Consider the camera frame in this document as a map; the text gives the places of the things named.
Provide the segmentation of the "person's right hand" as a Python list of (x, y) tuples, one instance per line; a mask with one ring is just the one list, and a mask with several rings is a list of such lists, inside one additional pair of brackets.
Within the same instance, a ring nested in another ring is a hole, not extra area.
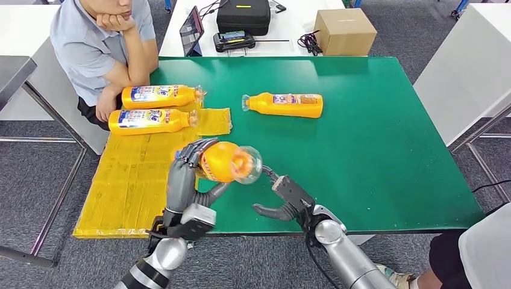
[(96, 23), (107, 31), (127, 31), (136, 27), (131, 16), (125, 19), (122, 15), (99, 14)]

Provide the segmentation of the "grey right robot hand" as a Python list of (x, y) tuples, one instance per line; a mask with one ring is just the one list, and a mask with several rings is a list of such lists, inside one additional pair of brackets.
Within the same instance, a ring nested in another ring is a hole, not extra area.
[[(270, 180), (272, 181), (273, 184), (276, 184), (280, 178), (280, 176), (277, 173), (275, 173), (270, 167), (266, 165), (262, 166), (262, 172), (268, 177), (270, 177)], [(298, 215), (298, 210), (295, 209), (287, 201), (285, 201), (285, 203), (278, 208), (268, 208), (264, 207), (261, 204), (252, 204), (252, 208), (256, 213), (258, 213), (261, 216), (285, 222), (295, 219), (296, 216)]]

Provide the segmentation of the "person's left hand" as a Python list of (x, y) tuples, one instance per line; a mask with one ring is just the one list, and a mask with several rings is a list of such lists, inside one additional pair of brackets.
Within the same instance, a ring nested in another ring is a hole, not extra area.
[(96, 117), (102, 122), (108, 122), (108, 118), (114, 110), (117, 110), (116, 96), (100, 96), (96, 103)]

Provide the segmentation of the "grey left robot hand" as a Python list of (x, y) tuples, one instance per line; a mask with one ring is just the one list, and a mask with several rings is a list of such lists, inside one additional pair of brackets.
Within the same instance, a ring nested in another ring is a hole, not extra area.
[(206, 149), (218, 142), (217, 138), (202, 138), (176, 151), (166, 186), (166, 206), (163, 210), (165, 226), (177, 225), (184, 210), (192, 203), (210, 207), (230, 186), (229, 182), (219, 181), (205, 193), (201, 193), (195, 188), (199, 160)]

